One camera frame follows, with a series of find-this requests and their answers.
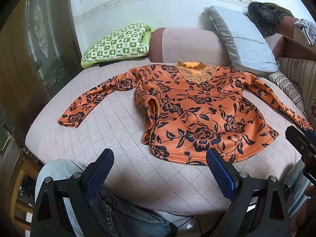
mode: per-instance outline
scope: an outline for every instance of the light blue jeans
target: light blue jeans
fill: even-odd
[[[308,197],[304,194],[305,189],[312,183],[303,175],[304,162],[300,160],[294,165],[282,181],[282,188],[285,196],[288,196],[287,207],[290,218],[303,205]]]
[[[68,179],[73,173],[83,170],[82,166],[70,160],[59,159],[49,162],[42,168],[37,178],[35,200],[45,177],[50,176],[54,180]],[[64,198],[64,203],[76,236],[84,237],[70,200]],[[89,205],[107,236],[165,237],[171,234],[168,221],[115,196],[105,185]]]

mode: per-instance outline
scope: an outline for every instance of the green checkered pillow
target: green checkered pillow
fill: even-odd
[[[87,68],[102,61],[116,61],[146,56],[149,40],[154,31],[145,23],[130,24],[116,30],[91,45],[81,58],[81,66]]]

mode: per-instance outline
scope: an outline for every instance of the mattress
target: mattress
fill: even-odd
[[[26,136],[27,148],[44,164],[54,159],[69,159],[83,166],[109,148],[114,152],[115,161],[105,183],[116,195],[158,211],[198,214],[226,210],[230,201],[222,196],[208,167],[163,161],[151,154],[149,146],[141,144],[145,111],[134,103],[134,90],[108,95],[78,128],[57,124],[69,104],[83,92],[110,77],[147,64],[152,63],[142,58],[80,72],[37,116]],[[276,85],[261,79],[284,104],[304,117]],[[259,108],[266,122],[280,135],[260,153],[234,166],[252,177],[280,178],[301,157],[284,136],[286,128],[293,123],[248,90],[244,96]]]

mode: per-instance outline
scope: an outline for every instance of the light blue pillow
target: light blue pillow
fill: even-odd
[[[246,15],[215,5],[204,10],[214,21],[232,67],[258,75],[279,70],[267,42]]]

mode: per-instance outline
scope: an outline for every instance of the metal screw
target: metal screw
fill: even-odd
[[[247,174],[245,171],[239,172],[239,175],[240,175],[242,178],[247,178],[247,176],[248,176],[248,174]]]
[[[276,181],[277,181],[277,177],[274,176],[274,175],[270,176],[270,179],[271,179],[273,182],[276,182]]]
[[[81,177],[81,173],[80,172],[76,172],[72,175],[73,178],[79,178]]]
[[[48,177],[45,177],[45,179],[44,179],[44,183],[49,183],[50,181],[51,181],[51,177],[50,176],[48,176]]]

